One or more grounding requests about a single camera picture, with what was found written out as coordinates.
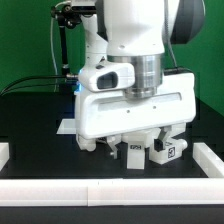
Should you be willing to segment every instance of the black label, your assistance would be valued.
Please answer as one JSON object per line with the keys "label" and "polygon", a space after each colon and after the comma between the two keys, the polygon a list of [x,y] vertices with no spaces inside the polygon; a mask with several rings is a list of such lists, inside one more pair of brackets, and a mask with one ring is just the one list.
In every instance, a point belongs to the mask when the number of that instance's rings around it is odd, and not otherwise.
{"label": "black label", "polygon": [[175,147],[170,148],[168,152],[168,158],[172,158],[175,156]]}
{"label": "black label", "polygon": [[141,150],[142,146],[141,145],[131,145],[130,148],[135,149],[135,150]]}

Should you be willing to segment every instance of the green backdrop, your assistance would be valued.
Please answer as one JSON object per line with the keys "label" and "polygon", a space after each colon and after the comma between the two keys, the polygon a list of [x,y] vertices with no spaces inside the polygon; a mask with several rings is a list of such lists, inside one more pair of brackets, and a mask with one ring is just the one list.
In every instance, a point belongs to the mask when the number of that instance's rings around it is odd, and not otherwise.
{"label": "green backdrop", "polygon": [[[0,88],[30,75],[53,75],[50,54],[50,7],[56,0],[1,0]],[[224,2],[205,0],[206,22],[201,33],[187,45],[174,46],[179,65],[196,76],[196,95],[224,115]],[[57,27],[54,29],[56,59],[60,64]],[[83,28],[68,33],[72,71],[84,63]],[[54,87],[29,91],[53,91]]]}

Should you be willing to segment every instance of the metal cylinder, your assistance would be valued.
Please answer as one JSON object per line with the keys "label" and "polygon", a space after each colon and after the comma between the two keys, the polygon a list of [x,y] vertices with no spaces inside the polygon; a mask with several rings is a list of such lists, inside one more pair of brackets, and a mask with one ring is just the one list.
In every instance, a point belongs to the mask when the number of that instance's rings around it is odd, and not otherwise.
{"label": "metal cylinder", "polygon": [[135,84],[125,90],[128,99],[152,97],[162,84],[162,54],[148,56],[108,56],[108,61],[130,63],[135,69]]}

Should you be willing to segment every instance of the black table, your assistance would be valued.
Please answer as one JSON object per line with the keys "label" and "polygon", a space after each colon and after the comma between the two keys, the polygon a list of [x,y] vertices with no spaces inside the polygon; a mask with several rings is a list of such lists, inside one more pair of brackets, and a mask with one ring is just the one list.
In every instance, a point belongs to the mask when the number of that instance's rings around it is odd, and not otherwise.
{"label": "black table", "polygon": [[[82,178],[206,178],[192,159],[192,144],[205,142],[224,158],[224,118],[197,100],[197,116],[187,125],[189,147],[163,166],[146,160],[144,171],[127,170],[127,145],[120,159],[98,144],[80,151],[73,135],[56,135],[63,118],[74,116],[74,96],[56,93],[15,93],[0,98],[0,142],[9,142],[10,160],[0,179]],[[0,208],[0,223],[223,223],[223,206],[146,206],[101,208]]]}

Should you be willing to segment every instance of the blue light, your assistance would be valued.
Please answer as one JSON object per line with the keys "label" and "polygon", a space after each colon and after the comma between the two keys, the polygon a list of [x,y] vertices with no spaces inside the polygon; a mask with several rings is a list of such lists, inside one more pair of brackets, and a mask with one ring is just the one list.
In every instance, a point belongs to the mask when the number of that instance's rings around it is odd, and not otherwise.
{"label": "blue light", "polygon": [[79,92],[81,92],[82,91],[82,85],[79,83],[78,85],[77,85],[77,89],[75,90],[75,92],[76,93],[79,93]]}

